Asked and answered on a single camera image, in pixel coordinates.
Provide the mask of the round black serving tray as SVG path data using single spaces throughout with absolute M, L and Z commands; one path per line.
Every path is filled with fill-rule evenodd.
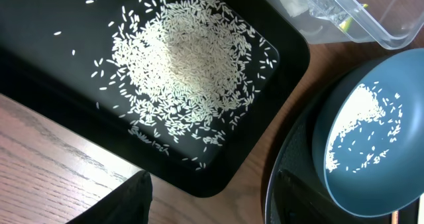
M 321 183 L 313 164 L 312 138 L 318 112 L 333 84 L 322 91 L 295 123 L 280 150 L 266 196 L 267 223 L 422 223 L 423 193 L 413 203 L 379 217 L 341 209 Z

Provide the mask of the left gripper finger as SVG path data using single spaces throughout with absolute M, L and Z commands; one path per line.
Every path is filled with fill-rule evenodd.
M 152 179 L 142 170 L 67 224 L 147 224 L 151 202 Z

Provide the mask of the dark blue plate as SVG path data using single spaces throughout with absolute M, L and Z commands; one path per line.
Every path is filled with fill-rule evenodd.
M 359 217 L 401 209 L 423 193 L 423 50 L 369 61 L 323 100 L 315 171 L 331 199 Z

